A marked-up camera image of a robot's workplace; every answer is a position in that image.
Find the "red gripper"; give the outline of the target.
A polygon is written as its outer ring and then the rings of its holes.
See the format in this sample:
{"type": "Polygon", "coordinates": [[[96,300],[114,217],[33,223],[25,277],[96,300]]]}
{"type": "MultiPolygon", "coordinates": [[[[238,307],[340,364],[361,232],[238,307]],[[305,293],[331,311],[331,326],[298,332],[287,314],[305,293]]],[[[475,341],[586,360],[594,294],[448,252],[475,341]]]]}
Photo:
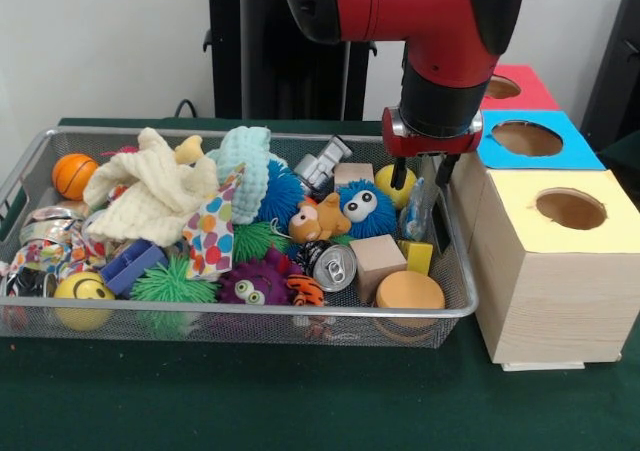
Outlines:
{"type": "Polygon", "coordinates": [[[436,185],[446,188],[461,155],[471,153],[478,147],[483,136],[484,120],[477,111],[467,130],[453,137],[435,137],[417,133],[402,120],[398,107],[385,108],[382,115],[382,136],[389,155],[396,158],[390,186],[402,190],[407,180],[406,158],[419,155],[444,154],[436,173],[436,185]]]}

